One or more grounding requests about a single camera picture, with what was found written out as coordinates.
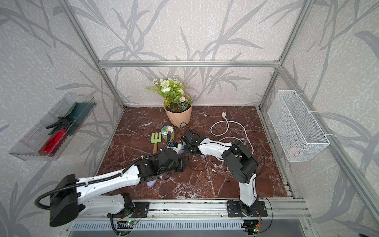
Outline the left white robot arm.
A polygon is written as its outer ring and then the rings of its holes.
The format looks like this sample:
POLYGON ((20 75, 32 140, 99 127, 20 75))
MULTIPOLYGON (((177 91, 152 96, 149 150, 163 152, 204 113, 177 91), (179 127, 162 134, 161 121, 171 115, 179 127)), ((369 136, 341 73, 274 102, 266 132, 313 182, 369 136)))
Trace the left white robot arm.
POLYGON ((101 195, 137 186, 163 176, 183 172, 187 161, 172 149, 134 160, 128 167, 103 175, 77 179, 65 176, 54 190, 35 200, 35 206, 49 210, 51 227, 67 224, 82 215, 102 214, 125 217, 137 209, 130 194, 102 200, 101 195))

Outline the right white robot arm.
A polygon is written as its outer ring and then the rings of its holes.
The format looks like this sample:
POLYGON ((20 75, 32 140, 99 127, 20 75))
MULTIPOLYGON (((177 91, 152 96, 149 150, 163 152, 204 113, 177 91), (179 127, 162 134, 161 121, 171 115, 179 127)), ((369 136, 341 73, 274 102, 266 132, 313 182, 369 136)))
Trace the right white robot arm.
POLYGON ((208 138, 198 138, 190 131, 181 138, 189 154, 222 159, 234 179, 239 182, 241 205, 248 208, 256 206, 259 198, 255 181, 259 163, 246 144, 238 140, 233 143, 224 143, 208 138))

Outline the green garden fork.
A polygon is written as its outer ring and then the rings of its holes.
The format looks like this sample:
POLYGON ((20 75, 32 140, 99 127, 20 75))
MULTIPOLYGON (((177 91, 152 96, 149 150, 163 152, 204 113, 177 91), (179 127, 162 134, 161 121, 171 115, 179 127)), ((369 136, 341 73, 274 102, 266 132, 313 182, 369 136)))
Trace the green garden fork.
POLYGON ((158 143, 161 142, 162 134, 161 132, 155 132, 151 135, 151 143, 154 145, 153 153, 156 154, 158 152, 158 143))

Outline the beige flower pot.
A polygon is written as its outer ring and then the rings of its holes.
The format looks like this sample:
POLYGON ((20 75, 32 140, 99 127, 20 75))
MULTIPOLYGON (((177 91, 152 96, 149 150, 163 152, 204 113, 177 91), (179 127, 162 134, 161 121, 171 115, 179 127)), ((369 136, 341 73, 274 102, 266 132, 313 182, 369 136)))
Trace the beige flower pot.
POLYGON ((164 101, 164 108, 170 122, 181 127, 190 122, 192 114, 192 99, 185 94, 178 95, 164 101))

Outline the purple earbuds case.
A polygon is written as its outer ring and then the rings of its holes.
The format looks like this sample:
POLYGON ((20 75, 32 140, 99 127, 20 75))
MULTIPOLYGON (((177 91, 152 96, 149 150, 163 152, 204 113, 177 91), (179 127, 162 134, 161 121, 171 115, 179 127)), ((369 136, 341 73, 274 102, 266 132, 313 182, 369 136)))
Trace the purple earbuds case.
POLYGON ((155 185, 155 183, 156 183, 156 180, 154 180, 154 181, 149 181, 149 182, 147 182, 146 184, 147 184, 148 187, 153 187, 153 186, 155 185))

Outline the round tin can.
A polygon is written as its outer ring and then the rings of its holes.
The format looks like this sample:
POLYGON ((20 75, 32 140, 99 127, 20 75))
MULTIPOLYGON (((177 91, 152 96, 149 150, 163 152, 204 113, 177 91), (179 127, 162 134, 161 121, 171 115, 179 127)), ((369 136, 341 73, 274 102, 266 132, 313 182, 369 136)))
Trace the round tin can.
POLYGON ((175 131, 172 126, 166 125, 161 129, 162 137, 166 141, 172 141, 175 138, 175 131))

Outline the green artificial flowering plant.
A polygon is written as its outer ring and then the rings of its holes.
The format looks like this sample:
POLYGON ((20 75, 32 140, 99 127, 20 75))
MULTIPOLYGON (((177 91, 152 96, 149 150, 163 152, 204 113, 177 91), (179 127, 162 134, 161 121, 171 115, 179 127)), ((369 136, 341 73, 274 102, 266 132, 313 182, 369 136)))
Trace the green artificial flowering plant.
POLYGON ((164 99, 165 108, 172 113, 182 113, 192 105, 191 98, 185 94, 187 88, 178 78, 155 79, 152 87, 147 87, 164 99))

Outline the pink object in basket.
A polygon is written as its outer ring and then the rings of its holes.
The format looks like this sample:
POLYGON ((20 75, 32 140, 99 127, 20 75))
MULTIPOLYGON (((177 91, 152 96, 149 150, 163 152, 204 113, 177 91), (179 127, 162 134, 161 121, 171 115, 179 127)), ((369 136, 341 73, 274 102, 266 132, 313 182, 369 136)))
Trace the pink object in basket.
POLYGON ((302 150, 303 150, 302 148, 293 147, 290 149, 289 156, 290 157, 298 156, 302 153, 302 150))

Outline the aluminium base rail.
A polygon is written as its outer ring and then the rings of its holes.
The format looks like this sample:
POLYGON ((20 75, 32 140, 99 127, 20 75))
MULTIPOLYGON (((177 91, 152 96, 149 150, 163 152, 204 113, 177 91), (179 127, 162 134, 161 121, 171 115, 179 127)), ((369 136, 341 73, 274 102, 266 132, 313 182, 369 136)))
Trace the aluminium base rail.
POLYGON ((100 196, 86 201, 78 217, 109 218, 128 213, 132 218, 151 220, 205 219, 310 219, 304 200, 292 198, 262 198, 251 215, 242 214, 236 199, 161 199, 130 201, 121 195, 100 196))

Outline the red handled pruning shears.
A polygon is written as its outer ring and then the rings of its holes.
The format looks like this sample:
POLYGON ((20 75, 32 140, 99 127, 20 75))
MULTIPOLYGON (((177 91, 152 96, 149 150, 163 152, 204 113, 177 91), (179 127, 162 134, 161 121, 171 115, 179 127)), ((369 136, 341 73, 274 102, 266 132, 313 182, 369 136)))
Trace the red handled pruning shears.
POLYGON ((72 121, 59 117, 58 121, 47 126, 46 129, 54 128, 53 133, 49 139, 45 142, 42 148, 38 151, 41 156, 53 157, 58 152, 60 146, 67 138, 67 131, 70 128, 72 121))

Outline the clear plastic wall tray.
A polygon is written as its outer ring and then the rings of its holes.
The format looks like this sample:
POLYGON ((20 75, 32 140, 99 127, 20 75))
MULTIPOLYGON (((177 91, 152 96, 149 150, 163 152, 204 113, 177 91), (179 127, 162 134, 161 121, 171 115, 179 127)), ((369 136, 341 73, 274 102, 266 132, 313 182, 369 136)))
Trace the clear plastic wall tray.
POLYGON ((96 105, 93 96, 67 93, 9 153, 23 161, 57 160, 96 105))

